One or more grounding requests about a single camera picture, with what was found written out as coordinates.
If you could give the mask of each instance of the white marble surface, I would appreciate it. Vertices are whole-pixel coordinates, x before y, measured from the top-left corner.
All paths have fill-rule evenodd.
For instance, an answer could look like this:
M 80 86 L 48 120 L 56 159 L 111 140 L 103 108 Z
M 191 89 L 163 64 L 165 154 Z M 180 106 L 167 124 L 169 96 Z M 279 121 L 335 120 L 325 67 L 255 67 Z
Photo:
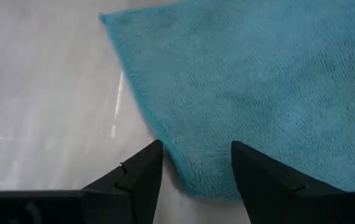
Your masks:
M 167 2 L 0 0 L 0 189 L 79 189 L 154 139 L 97 15 Z M 165 167 L 155 223 L 249 223 Z

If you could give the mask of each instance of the white surface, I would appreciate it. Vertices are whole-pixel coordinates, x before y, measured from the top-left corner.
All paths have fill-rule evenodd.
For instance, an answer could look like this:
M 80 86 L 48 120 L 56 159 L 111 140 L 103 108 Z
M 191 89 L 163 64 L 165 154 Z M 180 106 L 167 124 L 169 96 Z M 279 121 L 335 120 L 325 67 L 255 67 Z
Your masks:
M 0 189 L 79 189 L 154 138 L 99 22 L 152 0 L 0 0 Z M 249 223 L 241 204 L 178 191 L 164 169 L 156 223 Z

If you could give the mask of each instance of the black plastic part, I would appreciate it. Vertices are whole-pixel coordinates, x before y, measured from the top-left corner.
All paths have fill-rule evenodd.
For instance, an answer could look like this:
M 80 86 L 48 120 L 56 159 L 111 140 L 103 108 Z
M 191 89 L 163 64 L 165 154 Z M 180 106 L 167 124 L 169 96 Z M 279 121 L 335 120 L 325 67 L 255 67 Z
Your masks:
M 0 223 L 150 224 L 162 164 L 155 141 L 82 190 L 0 192 Z
M 355 223 L 355 193 L 346 193 L 232 142 L 237 188 L 252 224 Z

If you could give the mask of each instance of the towel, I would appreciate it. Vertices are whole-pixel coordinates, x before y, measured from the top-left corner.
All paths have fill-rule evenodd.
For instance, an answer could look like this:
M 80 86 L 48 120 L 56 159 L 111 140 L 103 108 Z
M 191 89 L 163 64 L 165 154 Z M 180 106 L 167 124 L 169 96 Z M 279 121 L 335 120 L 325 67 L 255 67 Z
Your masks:
M 232 140 L 355 191 L 355 0 L 193 0 L 102 15 L 193 196 L 240 196 Z

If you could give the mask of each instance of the glossy surface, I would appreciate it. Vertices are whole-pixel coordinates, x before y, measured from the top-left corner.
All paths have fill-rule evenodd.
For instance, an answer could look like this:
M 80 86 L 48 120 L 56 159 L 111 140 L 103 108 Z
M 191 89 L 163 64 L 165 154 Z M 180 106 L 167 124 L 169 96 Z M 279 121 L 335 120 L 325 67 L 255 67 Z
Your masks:
M 154 139 L 97 15 L 164 3 L 0 0 L 0 189 L 79 189 Z M 155 223 L 249 223 L 165 163 Z

